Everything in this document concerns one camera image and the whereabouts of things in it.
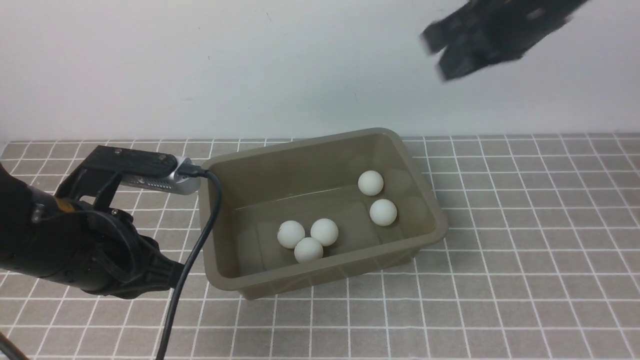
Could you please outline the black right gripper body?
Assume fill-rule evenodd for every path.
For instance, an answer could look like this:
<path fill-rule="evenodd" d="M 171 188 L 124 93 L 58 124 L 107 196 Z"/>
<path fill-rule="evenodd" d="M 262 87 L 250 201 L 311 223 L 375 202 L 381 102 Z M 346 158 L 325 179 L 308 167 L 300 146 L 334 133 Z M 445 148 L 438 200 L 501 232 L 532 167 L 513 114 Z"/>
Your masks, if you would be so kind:
<path fill-rule="evenodd" d="M 564 27 L 583 0 L 469 0 L 430 23 L 421 39 L 440 54 L 444 82 L 521 59 L 533 46 Z"/>

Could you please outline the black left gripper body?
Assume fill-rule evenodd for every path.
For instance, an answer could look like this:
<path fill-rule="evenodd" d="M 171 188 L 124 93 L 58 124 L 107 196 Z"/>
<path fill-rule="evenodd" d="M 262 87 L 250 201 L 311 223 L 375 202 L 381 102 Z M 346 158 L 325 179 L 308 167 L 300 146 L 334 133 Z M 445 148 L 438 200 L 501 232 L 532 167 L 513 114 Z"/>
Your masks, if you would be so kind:
<path fill-rule="evenodd" d="M 159 178 L 178 162 L 170 153 L 96 146 L 55 194 L 32 187 L 30 244 L 43 259 L 30 263 L 38 278 L 96 296 L 134 299 L 174 289 L 185 266 L 162 255 L 134 218 L 112 207 L 125 174 Z"/>

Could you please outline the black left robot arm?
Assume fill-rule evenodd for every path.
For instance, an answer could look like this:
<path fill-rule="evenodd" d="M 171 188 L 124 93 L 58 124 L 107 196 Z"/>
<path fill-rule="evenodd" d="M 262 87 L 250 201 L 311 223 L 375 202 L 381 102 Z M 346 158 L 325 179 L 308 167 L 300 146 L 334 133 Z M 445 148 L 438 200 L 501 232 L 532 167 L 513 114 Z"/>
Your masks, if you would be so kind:
<path fill-rule="evenodd" d="M 174 289 L 183 265 L 111 203 L 121 183 L 187 194 L 185 157 L 99 145 L 55 194 L 1 170 L 0 262 L 7 271 L 125 300 Z"/>

